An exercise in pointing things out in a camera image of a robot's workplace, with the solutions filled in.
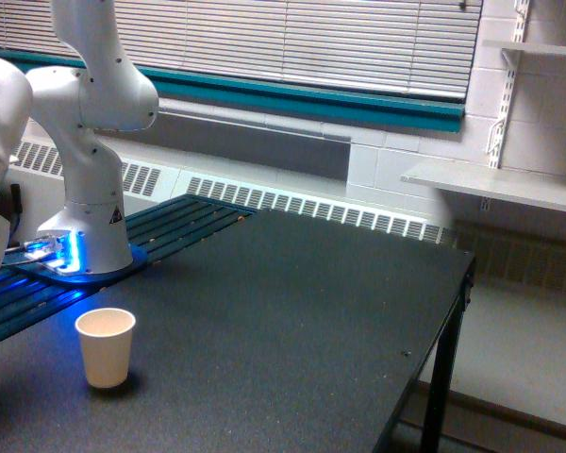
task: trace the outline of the table leg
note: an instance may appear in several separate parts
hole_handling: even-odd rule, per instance
[[[453,309],[451,317],[438,340],[434,372],[430,383],[429,398],[425,411],[424,431],[422,433],[421,453],[436,453],[441,439],[444,406],[451,387],[453,364],[461,330],[461,320],[467,304],[466,291]]]

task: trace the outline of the blue led light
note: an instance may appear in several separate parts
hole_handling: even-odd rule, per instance
[[[66,259],[68,262],[67,272],[77,272],[80,270],[81,262],[79,256],[79,243],[77,242],[79,236],[75,233],[75,231],[70,231],[69,235],[67,236],[67,242],[65,244],[66,251]]]

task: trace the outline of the radiator vent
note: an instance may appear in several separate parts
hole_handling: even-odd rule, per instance
[[[363,208],[350,203],[334,203],[325,198],[304,196],[266,187],[253,187],[251,184],[241,185],[239,182],[233,183],[223,178],[194,174],[189,180],[186,193],[235,203],[256,210],[283,210],[431,243],[452,245],[453,238],[457,236],[448,228],[430,225],[425,219],[410,215]]]
[[[331,199],[276,190],[217,176],[189,174],[184,192],[257,210],[283,210],[428,243],[472,250],[478,277],[495,277],[566,293],[566,246],[525,241],[500,230],[462,224],[457,230],[426,219]]]
[[[63,176],[63,166],[57,149],[53,146],[21,142],[14,155],[17,161],[12,165],[15,167],[45,175]],[[124,193],[151,197],[160,175],[159,168],[122,161]]]
[[[479,276],[566,293],[566,244],[471,225],[458,227],[457,244],[475,252]]]

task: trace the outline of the warning label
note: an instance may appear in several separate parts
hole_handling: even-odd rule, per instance
[[[111,221],[109,222],[109,224],[117,224],[118,222],[121,222],[123,219],[124,217],[122,217],[122,213],[120,212],[120,209],[116,206],[115,211],[111,215]]]

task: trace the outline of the shelf bracket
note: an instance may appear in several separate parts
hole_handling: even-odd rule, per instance
[[[501,55],[510,71],[517,71],[520,64],[520,52],[511,49],[501,49]]]
[[[516,9],[518,17],[516,19],[512,41],[524,42],[524,32],[526,30],[526,21],[530,10],[530,0],[515,0],[514,8]],[[487,142],[486,153],[489,155],[489,167],[491,168],[499,168],[501,166],[501,153],[505,142],[509,111],[511,109],[511,101],[513,99],[521,54],[520,52],[503,49],[502,55],[508,65],[508,71],[506,73],[506,83],[501,97],[499,116],[489,131],[489,140]]]

